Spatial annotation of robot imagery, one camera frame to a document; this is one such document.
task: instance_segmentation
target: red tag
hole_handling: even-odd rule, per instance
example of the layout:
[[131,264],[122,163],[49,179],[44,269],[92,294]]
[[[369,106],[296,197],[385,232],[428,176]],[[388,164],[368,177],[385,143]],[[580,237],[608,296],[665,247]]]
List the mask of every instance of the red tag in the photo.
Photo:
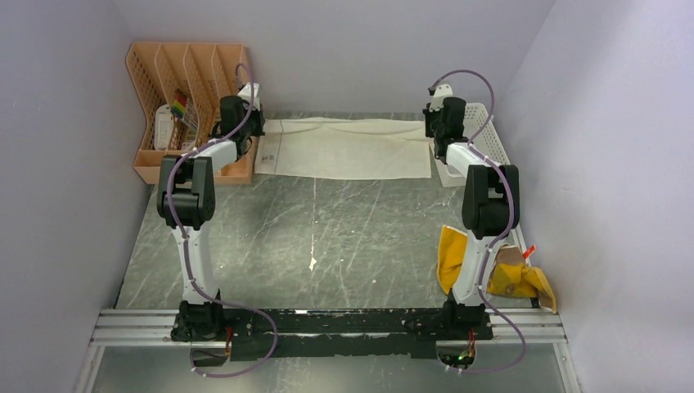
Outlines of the red tag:
[[535,252],[535,250],[536,250],[535,244],[533,244],[532,246],[530,246],[530,248],[528,250],[526,250],[523,253],[523,258],[527,260]]

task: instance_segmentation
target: white basket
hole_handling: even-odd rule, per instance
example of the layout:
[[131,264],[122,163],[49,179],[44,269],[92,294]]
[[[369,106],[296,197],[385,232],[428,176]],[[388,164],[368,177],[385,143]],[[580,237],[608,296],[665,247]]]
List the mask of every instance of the white basket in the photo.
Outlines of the white basket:
[[[482,104],[467,104],[465,106],[465,118],[462,121],[465,131],[462,135],[468,138],[471,137],[473,133],[480,129],[480,126],[487,119],[488,114],[487,108]],[[475,138],[474,142],[475,146],[492,160],[502,165],[510,164],[506,151],[503,150],[497,131],[494,129],[494,124],[492,124],[491,121],[487,123],[487,126],[484,127],[480,135]],[[434,149],[433,143],[431,143],[431,149],[432,151]],[[439,171],[441,184],[444,187],[462,187],[465,185],[465,176],[459,174],[455,169],[450,168],[443,162],[436,160],[436,169]]]

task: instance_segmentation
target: cable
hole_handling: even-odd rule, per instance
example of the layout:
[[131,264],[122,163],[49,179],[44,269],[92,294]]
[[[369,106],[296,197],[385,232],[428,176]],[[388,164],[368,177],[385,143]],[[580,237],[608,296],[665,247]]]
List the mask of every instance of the cable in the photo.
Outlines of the cable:
[[246,152],[243,154],[248,154],[250,149],[253,147],[253,138],[248,138],[248,148],[246,149]]
[[483,162],[486,162],[487,164],[489,164],[489,166],[491,166],[492,169],[494,169],[494,172],[497,173],[499,179],[501,180],[501,182],[503,184],[503,188],[506,191],[507,199],[508,199],[508,224],[506,225],[506,228],[503,230],[503,232],[501,232],[498,236],[496,236],[490,242],[489,248],[487,248],[487,250],[484,252],[484,257],[482,258],[482,267],[480,269],[480,274],[477,276],[476,285],[477,285],[477,293],[480,295],[480,299],[482,299],[482,301],[484,302],[484,305],[486,305],[487,307],[492,309],[492,311],[496,315],[500,316],[504,321],[506,321],[508,323],[509,326],[511,326],[511,328],[513,328],[513,330],[516,331],[516,334],[518,334],[518,338],[520,338],[520,344],[521,344],[520,353],[518,354],[518,356],[514,360],[512,360],[508,364],[504,364],[502,366],[492,367],[492,368],[482,368],[479,370],[475,370],[475,369],[465,370],[462,368],[456,368],[456,369],[460,373],[469,373],[469,374],[496,373],[498,371],[502,371],[502,370],[506,370],[508,368],[511,368],[511,367],[517,365],[518,363],[520,363],[521,360],[523,360],[523,358],[525,357],[525,353],[528,350],[528,348],[527,348],[528,346],[525,343],[525,337],[523,336],[523,333],[521,332],[521,330],[518,328],[518,325],[513,323],[513,321],[511,321],[510,318],[508,318],[498,308],[496,308],[496,307],[494,307],[494,305],[492,305],[492,303],[489,301],[489,299],[487,299],[487,297],[484,295],[484,288],[482,287],[484,271],[487,269],[487,263],[489,262],[489,257],[490,257],[489,250],[493,249],[494,245],[497,242],[500,242],[501,240],[503,240],[508,235],[508,233],[511,231],[511,228],[513,227],[513,219],[514,219],[514,216],[516,215],[516,211],[515,211],[515,207],[513,205],[513,195],[511,194],[511,186],[508,184],[508,179],[506,179],[506,176],[503,174],[503,172],[498,167],[498,165],[496,165],[492,160],[489,159],[489,157],[487,157],[481,151],[477,150],[477,147],[475,147],[475,145],[472,143],[473,140],[475,138],[477,138],[477,135],[479,135],[480,133],[482,133],[482,131],[484,131],[484,128],[487,127],[487,124],[489,124],[490,120],[492,119],[492,115],[494,113],[494,103],[495,103],[494,90],[492,88],[492,84],[479,72],[476,72],[473,70],[453,70],[453,71],[447,72],[442,77],[438,78],[436,80],[436,82],[434,82],[434,84],[431,85],[430,89],[437,88],[439,86],[439,84],[441,83],[441,81],[448,78],[450,75],[454,75],[454,74],[471,74],[471,75],[476,76],[477,78],[482,79],[482,82],[484,82],[484,84],[486,84],[487,88],[489,89],[489,95],[490,95],[491,100],[492,100],[492,102],[489,106],[489,113],[487,114],[487,119],[484,120],[484,123],[482,123],[482,125],[480,126],[480,129],[478,129],[477,131],[475,131],[475,133],[472,134],[470,139],[467,141],[467,147],[470,149],[470,151],[472,151],[472,153],[475,156],[479,157]]
[[212,126],[212,131],[210,131],[210,138],[217,138],[221,136],[221,133],[218,133],[219,131],[219,126],[222,124],[222,121],[218,121],[217,123],[214,123]]
[[209,356],[210,358],[215,358],[215,359],[219,359],[219,360],[227,360],[227,358],[228,358],[228,355],[227,356],[216,355],[216,354],[213,354],[212,352],[209,352],[208,350],[191,350],[191,355],[192,354],[201,354],[201,355]]
[[234,130],[232,130],[231,133],[228,133],[228,134],[227,134],[226,136],[224,136],[223,138],[220,138],[220,139],[212,139],[212,140],[210,140],[209,142],[207,142],[207,143],[205,143],[204,145],[202,145],[199,149],[193,150],[193,151],[189,151],[188,153],[183,154],[183,155],[181,156],[181,158],[180,158],[178,161],[176,161],[176,164],[175,164],[175,165],[173,166],[173,168],[171,169],[171,174],[169,175],[169,180],[168,180],[168,182],[166,183],[166,197],[167,197],[167,199],[169,200],[169,210],[171,211],[171,216],[172,216],[172,218],[173,218],[173,221],[176,223],[176,226],[177,226],[178,229],[180,229],[180,231],[181,231],[181,235],[182,235],[182,238],[183,238],[183,259],[184,259],[185,265],[186,265],[186,275],[187,275],[187,279],[188,279],[188,281],[190,282],[190,284],[191,284],[191,286],[193,287],[193,289],[194,289],[197,293],[199,293],[200,296],[204,297],[206,300],[209,300],[209,301],[211,301],[211,302],[213,302],[213,303],[217,303],[218,305],[226,305],[227,307],[233,307],[233,308],[236,308],[236,309],[247,309],[247,310],[249,310],[249,311],[251,311],[251,312],[253,312],[253,313],[256,313],[256,314],[262,316],[263,318],[267,319],[268,322],[270,322],[270,325],[273,327],[273,344],[270,346],[270,350],[268,351],[268,353],[267,353],[262,359],[258,360],[258,362],[256,362],[255,364],[249,366],[248,368],[244,368],[244,369],[241,370],[241,371],[237,371],[237,372],[235,372],[235,373],[227,373],[227,374],[210,374],[210,373],[205,373],[205,372],[203,372],[202,370],[200,370],[198,367],[195,366],[195,364],[194,364],[194,362],[193,362],[193,357],[192,357],[192,354],[193,354],[193,353],[191,352],[191,355],[190,355],[190,357],[189,357],[190,362],[191,362],[191,367],[192,367],[191,371],[193,371],[194,373],[196,373],[196,374],[198,374],[198,375],[201,375],[201,376],[203,376],[203,377],[210,377],[210,378],[229,378],[229,377],[236,377],[236,376],[239,376],[239,375],[242,375],[242,374],[245,374],[245,373],[248,373],[248,372],[250,372],[250,371],[255,370],[256,368],[260,367],[261,365],[263,365],[265,362],[268,361],[268,359],[270,358],[270,356],[271,356],[271,355],[273,354],[273,352],[275,351],[275,348],[277,347],[277,339],[279,338],[279,334],[277,333],[277,325],[275,324],[275,321],[273,321],[273,319],[270,318],[270,316],[267,315],[266,313],[264,313],[262,310],[259,310],[259,309],[250,307],[250,306],[248,306],[248,305],[242,305],[242,304],[239,304],[239,303],[234,303],[234,302],[231,302],[231,301],[224,301],[224,300],[215,299],[214,297],[212,297],[212,296],[208,295],[207,293],[205,293],[205,292],[197,285],[196,280],[195,280],[195,278],[193,277],[193,272],[192,272],[192,268],[191,268],[190,251],[189,251],[189,249],[188,249],[188,239],[189,239],[190,237],[188,236],[188,233],[187,233],[185,227],[183,226],[183,223],[181,222],[181,219],[178,217],[178,213],[176,213],[176,208],[174,207],[174,202],[173,202],[173,200],[172,200],[172,195],[174,194],[174,177],[175,177],[176,173],[178,172],[178,169],[179,169],[179,168],[181,167],[181,165],[183,164],[183,162],[185,162],[185,160],[187,160],[188,158],[193,157],[193,156],[195,156],[195,155],[197,155],[197,154],[203,152],[205,149],[207,149],[207,148],[209,148],[209,147],[212,147],[212,146],[216,145],[217,143],[221,143],[221,142],[227,141],[227,140],[228,140],[229,138],[231,138],[235,133],[239,132],[239,130],[241,129],[241,127],[243,127],[244,124],[246,124],[246,121],[248,121],[248,119],[250,118],[250,113],[251,113],[251,111],[253,110],[253,99],[254,99],[254,97],[255,97],[255,84],[253,83],[253,75],[251,74],[250,69],[249,69],[245,64],[243,64],[243,63],[237,64],[237,67],[236,67],[236,69],[235,69],[237,78],[238,78],[238,75],[239,75],[239,69],[240,69],[240,68],[243,68],[243,70],[248,74],[248,79],[249,79],[249,81],[250,81],[250,104],[249,104],[249,106],[248,106],[248,111],[246,111],[246,115],[244,116],[243,120],[241,120],[241,122],[239,123],[239,125],[238,125]]

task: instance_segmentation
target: yellow cloth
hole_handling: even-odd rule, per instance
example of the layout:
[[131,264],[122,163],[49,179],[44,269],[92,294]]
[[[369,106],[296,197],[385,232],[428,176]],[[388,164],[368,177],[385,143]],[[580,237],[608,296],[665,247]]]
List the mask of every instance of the yellow cloth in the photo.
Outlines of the yellow cloth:
[[[436,276],[444,292],[449,293],[462,267],[467,236],[444,225],[439,239]],[[537,297],[542,307],[557,313],[557,299],[540,268],[529,267],[518,247],[502,247],[489,278],[487,292],[509,297]]]

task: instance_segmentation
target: gray marble surface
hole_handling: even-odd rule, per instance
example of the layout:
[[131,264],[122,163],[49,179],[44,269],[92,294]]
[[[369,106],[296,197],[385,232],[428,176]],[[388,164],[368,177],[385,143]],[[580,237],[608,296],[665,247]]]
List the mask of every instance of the gray marble surface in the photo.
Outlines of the gray marble surface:
[[[397,118],[407,114],[276,113],[268,117]],[[223,299],[260,308],[438,307],[442,225],[461,228],[462,188],[432,178],[336,181],[256,174],[250,186],[217,186],[211,225]],[[316,260],[313,270],[309,268]],[[142,221],[117,308],[176,309],[178,251],[156,213]],[[529,307],[495,298],[500,307]]]

